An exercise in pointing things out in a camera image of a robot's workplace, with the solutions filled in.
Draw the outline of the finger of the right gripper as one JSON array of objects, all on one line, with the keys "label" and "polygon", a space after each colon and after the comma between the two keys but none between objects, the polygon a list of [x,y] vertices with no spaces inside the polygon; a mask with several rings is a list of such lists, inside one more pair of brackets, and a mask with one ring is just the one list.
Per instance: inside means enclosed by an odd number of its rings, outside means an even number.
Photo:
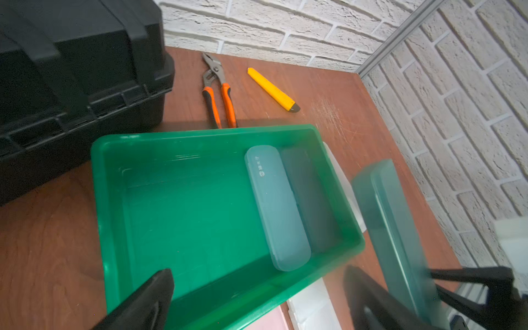
[{"label": "finger of the right gripper", "polygon": [[478,299],[470,299],[437,286],[440,299],[453,310],[451,329],[525,329],[526,295],[514,287],[512,269],[506,267],[431,269],[433,279],[471,284],[481,288]]}]

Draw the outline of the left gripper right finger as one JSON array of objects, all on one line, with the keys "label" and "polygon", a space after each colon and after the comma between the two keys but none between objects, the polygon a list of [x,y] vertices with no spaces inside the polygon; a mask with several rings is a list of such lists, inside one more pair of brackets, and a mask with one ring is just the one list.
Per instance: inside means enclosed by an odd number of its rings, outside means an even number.
[{"label": "left gripper right finger", "polygon": [[434,329],[362,269],[346,267],[343,286],[355,329]]}]

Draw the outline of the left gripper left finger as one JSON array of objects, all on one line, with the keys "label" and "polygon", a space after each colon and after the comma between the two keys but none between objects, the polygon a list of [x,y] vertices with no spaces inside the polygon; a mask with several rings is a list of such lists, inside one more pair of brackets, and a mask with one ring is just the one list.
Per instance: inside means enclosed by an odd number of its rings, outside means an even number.
[{"label": "left gripper left finger", "polygon": [[163,329],[174,290],[170,269],[156,272],[95,329]]}]

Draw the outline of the dark green labelled pencil case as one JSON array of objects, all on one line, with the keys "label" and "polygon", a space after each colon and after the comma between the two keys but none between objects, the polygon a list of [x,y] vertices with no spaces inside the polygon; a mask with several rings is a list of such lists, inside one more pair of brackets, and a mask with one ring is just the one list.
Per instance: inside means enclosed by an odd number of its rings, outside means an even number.
[{"label": "dark green labelled pencil case", "polygon": [[425,323],[449,329],[393,161],[367,166],[351,185],[389,294]]}]

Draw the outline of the grey frosted rectangular pencil case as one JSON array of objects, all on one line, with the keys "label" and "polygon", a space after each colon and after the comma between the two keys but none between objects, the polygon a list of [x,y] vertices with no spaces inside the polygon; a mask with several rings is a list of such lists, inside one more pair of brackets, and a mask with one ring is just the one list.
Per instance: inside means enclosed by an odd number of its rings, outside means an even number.
[{"label": "grey frosted rectangular pencil case", "polygon": [[295,329],[341,329],[323,279],[291,297],[287,305]]}]

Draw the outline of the blue-grey frosted pencil case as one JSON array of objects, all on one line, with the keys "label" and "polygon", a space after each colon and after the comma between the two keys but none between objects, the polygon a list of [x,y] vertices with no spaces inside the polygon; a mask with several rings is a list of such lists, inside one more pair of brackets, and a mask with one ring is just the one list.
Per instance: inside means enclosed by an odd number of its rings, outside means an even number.
[{"label": "blue-grey frosted pencil case", "polygon": [[304,266],[312,250],[278,149],[249,148],[246,167],[275,268],[291,272]]}]

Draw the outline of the green plastic storage tray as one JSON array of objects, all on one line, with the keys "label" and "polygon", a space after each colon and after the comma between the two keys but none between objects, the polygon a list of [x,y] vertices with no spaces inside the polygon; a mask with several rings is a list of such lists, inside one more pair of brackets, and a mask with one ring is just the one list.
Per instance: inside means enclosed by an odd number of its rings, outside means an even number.
[{"label": "green plastic storage tray", "polygon": [[[301,268],[272,263],[245,155],[305,149],[342,240]],[[241,329],[364,249],[364,238],[312,125],[110,135],[92,146],[107,309],[156,272],[174,290],[166,329]]]}]

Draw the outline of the clear frosted pencil case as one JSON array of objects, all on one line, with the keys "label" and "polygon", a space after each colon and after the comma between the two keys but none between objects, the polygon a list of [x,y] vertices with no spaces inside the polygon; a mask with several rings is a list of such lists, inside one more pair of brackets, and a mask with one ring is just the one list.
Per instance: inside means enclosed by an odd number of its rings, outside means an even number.
[{"label": "clear frosted pencil case", "polygon": [[339,179],[340,185],[345,193],[346,199],[349,202],[349,205],[351,207],[352,213],[355,217],[355,220],[357,224],[359,225],[361,232],[365,233],[367,231],[366,224],[364,222],[363,215],[359,209],[358,202],[355,196],[355,193],[353,191],[352,185],[350,181],[347,179],[347,176],[345,175],[344,171],[342,170],[341,166],[339,165],[337,159],[335,158],[334,154],[331,152],[331,149],[329,146],[324,142],[323,143],[325,150],[327,151],[328,157],[331,161],[331,164],[334,168],[334,171]]}]

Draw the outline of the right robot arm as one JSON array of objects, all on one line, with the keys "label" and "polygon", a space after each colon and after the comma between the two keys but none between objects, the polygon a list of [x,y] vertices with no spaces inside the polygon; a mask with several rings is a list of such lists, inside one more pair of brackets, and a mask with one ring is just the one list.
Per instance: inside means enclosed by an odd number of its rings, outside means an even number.
[{"label": "right robot arm", "polygon": [[527,295],[514,287],[514,272],[527,272],[527,218],[500,220],[495,223],[500,247],[511,267],[432,269],[434,279],[479,284],[486,287],[483,303],[438,287],[440,299],[467,316],[483,329],[526,329]]}]

